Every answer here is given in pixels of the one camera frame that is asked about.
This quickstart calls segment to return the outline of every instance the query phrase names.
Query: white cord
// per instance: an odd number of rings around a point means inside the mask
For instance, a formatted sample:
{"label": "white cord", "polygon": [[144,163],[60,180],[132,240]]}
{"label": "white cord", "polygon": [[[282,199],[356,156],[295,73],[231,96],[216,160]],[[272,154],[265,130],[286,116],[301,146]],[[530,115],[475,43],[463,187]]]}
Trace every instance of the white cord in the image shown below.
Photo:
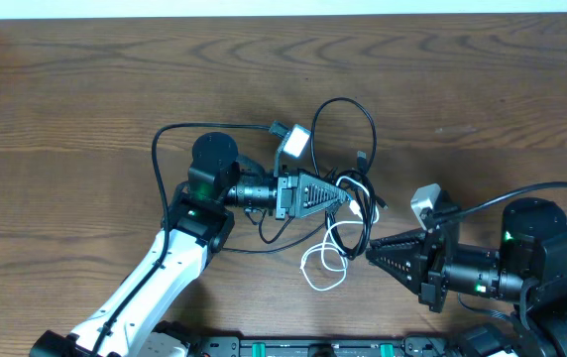
{"label": "white cord", "polygon": [[[355,181],[352,178],[349,177],[341,177],[336,181],[336,185],[338,186],[341,183],[342,179],[346,179],[348,181],[350,181],[351,183],[355,184],[356,186],[358,186],[360,189],[363,190],[363,192],[367,195],[367,197],[370,196],[370,193],[367,191],[367,189],[360,184],[359,182]],[[327,218],[327,224],[328,224],[328,228],[325,231],[325,234],[323,235],[323,241],[319,244],[315,244],[313,246],[311,246],[310,248],[308,248],[308,250],[305,251],[305,253],[303,253],[303,256],[301,257],[301,272],[303,273],[303,276],[305,277],[305,279],[307,280],[307,283],[310,285],[311,288],[315,289],[318,292],[327,292],[329,290],[332,290],[336,287],[338,287],[341,283],[343,283],[345,281],[345,278],[347,277],[347,268],[348,268],[348,260],[347,258],[343,257],[341,254],[343,253],[343,251],[341,250],[341,248],[339,248],[339,246],[336,245],[336,242],[334,241],[334,236],[332,235],[332,229],[334,229],[334,227],[340,226],[342,224],[363,224],[363,214],[361,213],[361,206],[354,200],[351,199],[350,197],[350,210],[352,210],[352,213],[354,213],[355,215],[357,215],[361,220],[360,221],[340,221],[340,222],[336,222],[336,223],[331,223],[330,219]],[[377,206],[374,207],[375,210],[375,215],[374,215],[374,223],[378,222],[380,219],[380,213],[379,213],[379,209]],[[330,236],[330,241],[331,242],[327,242],[327,237],[328,235]],[[337,253],[339,255],[339,259],[341,260],[341,265],[343,268],[332,268],[330,266],[327,265],[327,263],[325,262],[325,251],[332,251],[334,253]],[[329,287],[326,288],[318,288],[317,286],[315,286],[312,281],[310,280],[310,278],[308,277],[307,273],[305,272],[305,263],[307,262],[308,257],[312,254],[312,253],[317,253],[320,252],[321,253],[321,264],[323,265],[323,267],[325,269],[327,269],[330,272],[343,272],[343,277],[341,277],[341,279],[332,284]]]}

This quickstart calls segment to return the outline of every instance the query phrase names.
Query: wooden table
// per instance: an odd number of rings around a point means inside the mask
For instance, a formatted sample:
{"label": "wooden table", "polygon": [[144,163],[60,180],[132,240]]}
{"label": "wooden table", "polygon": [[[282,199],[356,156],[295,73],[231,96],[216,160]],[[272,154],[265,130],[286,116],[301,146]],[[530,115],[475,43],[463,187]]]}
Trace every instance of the wooden table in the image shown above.
{"label": "wooden table", "polygon": [[[416,227],[409,199],[425,184],[469,206],[567,180],[567,15],[0,21],[0,356],[26,355],[46,329],[68,333],[141,260],[162,215],[150,160],[162,125],[309,127],[334,96],[356,98],[376,119],[371,179],[390,209],[375,238]],[[229,132],[242,153],[272,165],[277,138]],[[171,191],[203,133],[162,139]],[[370,147],[356,108],[326,109],[324,170],[351,167]],[[567,212],[567,190],[537,195]],[[502,209],[470,217],[462,242],[497,247]],[[227,246],[263,248],[236,216]],[[281,243],[319,222],[293,223]],[[280,225],[269,220],[267,233]],[[298,268],[308,245],[217,255],[166,319],[247,336],[403,335],[483,321],[454,296],[429,313],[364,258],[338,289],[317,293]],[[318,284],[334,279],[315,260],[309,268]]]}

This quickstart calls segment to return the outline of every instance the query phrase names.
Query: white background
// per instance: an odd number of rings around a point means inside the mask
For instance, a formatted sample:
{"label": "white background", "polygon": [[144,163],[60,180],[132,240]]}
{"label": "white background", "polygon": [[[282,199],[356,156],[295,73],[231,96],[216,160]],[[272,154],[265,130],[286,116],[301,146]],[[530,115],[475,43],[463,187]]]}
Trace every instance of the white background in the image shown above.
{"label": "white background", "polygon": [[0,0],[0,19],[567,12],[567,0]]}

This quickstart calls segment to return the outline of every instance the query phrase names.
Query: white string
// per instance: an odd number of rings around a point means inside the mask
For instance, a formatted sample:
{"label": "white string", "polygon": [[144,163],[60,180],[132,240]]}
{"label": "white string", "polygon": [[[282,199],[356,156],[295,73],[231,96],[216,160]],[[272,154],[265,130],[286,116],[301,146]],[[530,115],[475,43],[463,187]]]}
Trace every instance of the white string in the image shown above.
{"label": "white string", "polygon": [[[370,196],[370,193],[367,191],[367,189],[362,184],[360,184],[359,182],[357,182],[354,179],[349,178],[349,177],[339,178],[336,181],[337,186],[341,183],[342,179],[346,179],[346,180],[350,181],[351,183],[355,184],[367,195],[367,197]],[[375,208],[375,214],[374,214],[373,224],[378,222],[379,219],[380,219],[380,213],[379,213],[378,207],[375,206],[374,208]],[[350,197],[350,209],[352,210],[352,213],[354,213],[355,215],[359,216],[359,218],[361,218],[360,221],[340,221],[340,222],[336,222],[336,223],[331,223],[330,218],[328,217],[327,218],[328,228],[325,231],[325,234],[323,235],[323,241],[319,244],[315,244],[315,245],[311,246],[310,248],[308,248],[308,250],[306,250],[305,253],[303,253],[303,256],[301,257],[301,265],[300,265],[301,272],[303,273],[303,276],[307,280],[307,283],[310,285],[310,287],[313,288],[314,290],[318,291],[318,292],[327,292],[329,290],[332,290],[332,289],[338,287],[339,285],[341,285],[341,283],[343,283],[345,281],[345,278],[347,277],[348,260],[347,260],[347,258],[345,258],[341,255],[344,252],[341,250],[341,248],[339,248],[339,246],[336,245],[336,242],[334,241],[334,236],[332,235],[332,229],[334,229],[334,227],[340,226],[342,224],[363,224],[363,216],[361,214],[361,207],[351,197]],[[331,242],[327,242],[328,235],[330,236]],[[332,267],[328,266],[327,263],[325,262],[325,251],[332,251],[334,253],[337,253],[339,255],[339,259],[341,260],[342,268],[332,268]],[[312,281],[310,280],[310,277],[307,275],[307,272],[305,271],[305,263],[307,262],[308,257],[312,253],[318,253],[318,252],[321,253],[321,264],[323,265],[323,267],[325,269],[327,269],[330,272],[336,272],[336,273],[343,272],[343,276],[341,277],[341,279],[338,282],[336,282],[336,283],[334,283],[331,286],[326,287],[326,288],[318,288],[315,284],[313,284]]]}

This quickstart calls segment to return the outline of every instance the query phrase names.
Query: wood grain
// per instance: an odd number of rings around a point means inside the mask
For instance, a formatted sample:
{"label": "wood grain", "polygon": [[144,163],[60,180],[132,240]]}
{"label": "wood grain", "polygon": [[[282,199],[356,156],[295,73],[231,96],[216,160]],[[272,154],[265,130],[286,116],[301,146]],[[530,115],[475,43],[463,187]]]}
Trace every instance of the wood grain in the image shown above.
{"label": "wood grain", "polygon": [[[567,15],[0,21],[0,356],[26,355],[46,329],[70,331],[143,257],[162,214],[150,161],[158,128],[309,126],[334,96],[376,119],[371,179],[391,208],[375,237],[414,228],[409,199],[433,181],[468,206],[567,179]],[[356,108],[328,107],[317,131],[323,170],[369,154]],[[168,187],[185,179],[204,132],[162,139]],[[242,153],[272,164],[275,137],[231,133]],[[538,195],[567,212],[567,190]],[[501,209],[471,217],[463,242],[497,246]],[[282,243],[318,223],[293,223]],[[279,226],[265,224],[271,235]],[[263,248],[240,212],[227,246]],[[363,258],[343,286],[316,293],[298,269],[305,248],[219,254],[166,318],[247,336],[387,336],[482,321],[454,297],[429,313]],[[314,261],[310,269],[319,284],[331,278]]]}

